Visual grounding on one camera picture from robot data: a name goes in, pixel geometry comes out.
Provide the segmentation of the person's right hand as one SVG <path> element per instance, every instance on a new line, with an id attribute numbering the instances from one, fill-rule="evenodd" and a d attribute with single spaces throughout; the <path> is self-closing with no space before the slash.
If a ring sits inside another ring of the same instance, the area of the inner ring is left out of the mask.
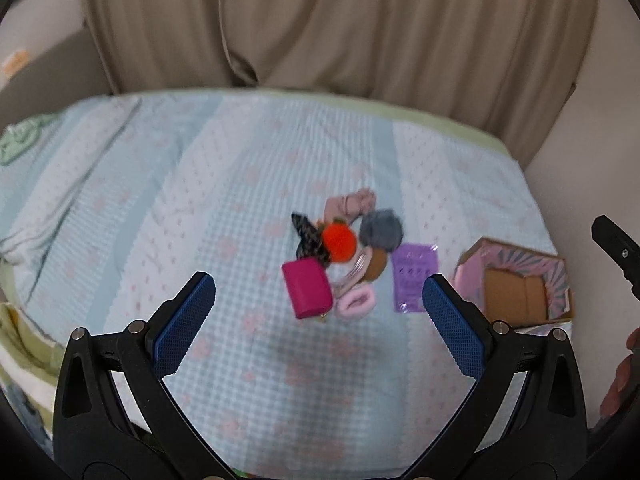
<path id="1" fill-rule="evenodd" d="M 630 353 L 634 351 L 638 344 L 639 333 L 640 328 L 636 328 L 627 338 L 626 347 Z M 630 353 L 618 364 L 614 380 L 600 405 L 600 416 L 602 418 L 613 416 L 620 408 L 620 404 L 623 403 L 623 393 L 628 386 L 631 375 L 632 355 Z"/>

